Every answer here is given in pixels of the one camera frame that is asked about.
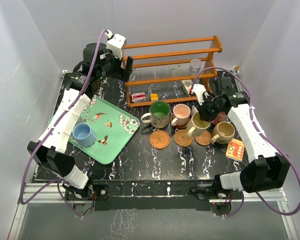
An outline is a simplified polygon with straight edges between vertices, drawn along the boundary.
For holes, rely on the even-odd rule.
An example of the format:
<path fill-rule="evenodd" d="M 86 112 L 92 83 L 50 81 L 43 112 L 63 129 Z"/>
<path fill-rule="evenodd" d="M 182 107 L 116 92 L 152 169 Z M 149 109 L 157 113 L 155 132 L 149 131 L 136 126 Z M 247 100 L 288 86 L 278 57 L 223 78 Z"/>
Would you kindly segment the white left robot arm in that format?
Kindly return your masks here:
<path fill-rule="evenodd" d="M 133 58 L 128 57 L 127 66 L 121 66 L 125 45 L 125 42 L 112 40 L 106 44 L 86 45 L 83 60 L 68 75 L 70 85 L 47 129 L 36 142 L 30 141 L 27 146 L 31 161 L 68 182 L 83 200 L 93 195 L 94 188 L 88 184 L 89 177 L 76 166 L 75 159 L 65 151 L 81 112 L 90 103 L 101 80 L 109 77 L 123 82 L 129 80 Z"/>

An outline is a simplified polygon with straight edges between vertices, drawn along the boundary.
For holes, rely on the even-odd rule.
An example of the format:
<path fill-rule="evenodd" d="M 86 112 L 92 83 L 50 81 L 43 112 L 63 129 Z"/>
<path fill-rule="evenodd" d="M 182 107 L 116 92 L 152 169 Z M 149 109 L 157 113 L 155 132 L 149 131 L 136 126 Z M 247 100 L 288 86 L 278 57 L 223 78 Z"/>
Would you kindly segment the beige brown mug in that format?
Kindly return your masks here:
<path fill-rule="evenodd" d="M 226 121 L 218 123 L 212 130 L 210 143 L 228 144 L 235 136 L 235 127 Z"/>

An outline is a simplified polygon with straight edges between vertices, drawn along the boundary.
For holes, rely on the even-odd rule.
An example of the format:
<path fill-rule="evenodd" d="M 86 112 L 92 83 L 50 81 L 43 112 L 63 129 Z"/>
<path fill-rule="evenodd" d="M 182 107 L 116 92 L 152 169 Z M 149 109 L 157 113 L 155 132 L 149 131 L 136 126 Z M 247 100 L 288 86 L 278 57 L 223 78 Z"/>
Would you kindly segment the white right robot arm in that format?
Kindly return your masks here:
<path fill-rule="evenodd" d="M 290 164 L 270 143 L 261 136 L 262 128 L 256 119 L 251 119 L 252 107 L 245 91 L 238 91 L 217 79 L 218 91 L 212 94 L 204 85 L 195 84 L 192 92 L 197 96 L 197 110 L 201 120 L 212 121 L 225 112 L 237 130 L 247 152 L 248 166 L 241 172 L 216 175 L 211 190 L 223 199 L 231 190 L 247 193 L 278 189 L 283 186 Z"/>

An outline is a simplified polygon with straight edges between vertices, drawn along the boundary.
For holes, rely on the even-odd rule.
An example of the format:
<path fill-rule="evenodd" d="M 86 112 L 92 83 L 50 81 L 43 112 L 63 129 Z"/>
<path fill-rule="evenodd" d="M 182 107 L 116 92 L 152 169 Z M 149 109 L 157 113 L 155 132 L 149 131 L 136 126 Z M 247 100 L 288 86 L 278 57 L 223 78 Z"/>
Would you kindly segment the green floral mug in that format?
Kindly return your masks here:
<path fill-rule="evenodd" d="M 149 112 L 140 118 L 144 124 L 151 124 L 154 128 L 163 129 L 170 123 L 171 108 L 165 101 L 155 101 L 151 104 Z"/>

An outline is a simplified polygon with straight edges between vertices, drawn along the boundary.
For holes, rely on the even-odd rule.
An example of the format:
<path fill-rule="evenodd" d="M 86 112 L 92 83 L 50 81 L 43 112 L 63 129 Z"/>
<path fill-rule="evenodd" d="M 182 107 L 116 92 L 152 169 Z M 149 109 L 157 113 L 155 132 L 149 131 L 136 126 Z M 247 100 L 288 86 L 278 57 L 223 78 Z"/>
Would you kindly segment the yellow mug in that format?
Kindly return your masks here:
<path fill-rule="evenodd" d="M 198 137 L 202 135 L 210 125 L 211 123 L 209 121 L 201 120 L 200 114 L 195 113 L 187 124 L 186 137 Z"/>

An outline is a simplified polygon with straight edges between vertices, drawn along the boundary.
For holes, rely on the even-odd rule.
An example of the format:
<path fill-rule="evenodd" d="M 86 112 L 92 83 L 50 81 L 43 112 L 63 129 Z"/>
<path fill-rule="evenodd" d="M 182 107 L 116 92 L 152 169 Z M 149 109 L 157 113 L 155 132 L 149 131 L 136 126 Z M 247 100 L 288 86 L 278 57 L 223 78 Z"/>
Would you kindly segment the pink mug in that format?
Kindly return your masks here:
<path fill-rule="evenodd" d="M 191 110 L 187 105 L 177 104 L 172 110 L 170 124 L 174 127 L 184 126 L 188 123 L 190 114 Z"/>

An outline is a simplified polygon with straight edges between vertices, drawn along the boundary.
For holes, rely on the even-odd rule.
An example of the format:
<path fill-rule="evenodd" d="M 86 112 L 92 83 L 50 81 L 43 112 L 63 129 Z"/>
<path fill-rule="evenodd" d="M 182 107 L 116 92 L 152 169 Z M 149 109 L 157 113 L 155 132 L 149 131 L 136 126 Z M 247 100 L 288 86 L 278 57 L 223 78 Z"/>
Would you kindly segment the maroon speckled mug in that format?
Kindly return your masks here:
<path fill-rule="evenodd" d="M 223 111 L 223 112 L 220 112 L 217 117 L 211 122 L 212 125 L 217 125 L 219 124 L 220 122 L 226 122 L 228 119 L 228 116 L 226 115 L 226 113 Z"/>

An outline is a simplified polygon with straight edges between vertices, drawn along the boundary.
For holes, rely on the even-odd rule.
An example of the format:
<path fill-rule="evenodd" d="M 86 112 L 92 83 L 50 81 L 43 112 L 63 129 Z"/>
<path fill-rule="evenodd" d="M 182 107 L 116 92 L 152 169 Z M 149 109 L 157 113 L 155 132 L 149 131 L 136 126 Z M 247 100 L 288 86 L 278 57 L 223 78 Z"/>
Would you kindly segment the white speckled mug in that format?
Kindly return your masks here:
<path fill-rule="evenodd" d="M 192 108 L 191 108 L 191 116 L 194 116 L 198 112 L 199 112 L 198 109 L 195 106 L 192 106 Z"/>

